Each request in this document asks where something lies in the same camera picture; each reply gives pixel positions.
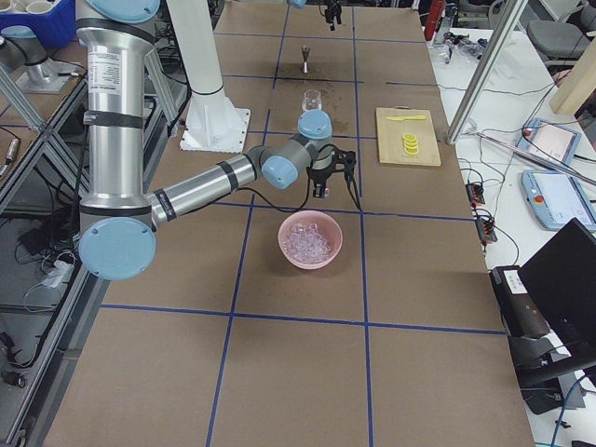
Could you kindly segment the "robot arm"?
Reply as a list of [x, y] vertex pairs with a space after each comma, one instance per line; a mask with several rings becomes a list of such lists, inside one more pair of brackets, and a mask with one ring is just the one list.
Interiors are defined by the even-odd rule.
[[[290, 7], [302, 9], [307, 5], [307, 0], [287, 0]], [[339, 0], [318, 1], [318, 12], [325, 19], [333, 32], [337, 25], [342, 25], [343, 9]]]
[[332, 122], [303, 112], [298, 131], [277, 147], [246, 149], [250, 111], [226, 96], [209, 7], [171, 1], [168, 11], [191, 93], [182, 146], [230, 158], [182, 182], [143, 189], [145, 62], [155, 46], [156, 1], [79, 1], [76, 33], [88, 53], [88, 194], [79, 205], [78, 253], [85, 268], [107, 280], [133, 278], [156, 253], [156, 229], [265, 178], [277, 189], [302, 173], [322, 188], [337, 151]]

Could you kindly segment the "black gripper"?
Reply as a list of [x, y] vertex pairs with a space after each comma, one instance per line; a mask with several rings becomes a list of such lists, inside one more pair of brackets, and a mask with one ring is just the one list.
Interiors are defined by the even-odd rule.
[[323, 168], [315, 169], [314, 167], [310, 167], [306, 169], [308, 177], [313, 183], [314, 198], [326, 198], [324, 197], [324, 190], [327, 188], [326, 182], [334, 174], [335, 166], [336, 163], [331, 161]]
[[340, 2], [338, 0], [324, 0], [324, 15], [325, 21], [329, 25], [330, 30], [335, 30], [335, 23], [342, 24], [342, 12], [340, 11]]

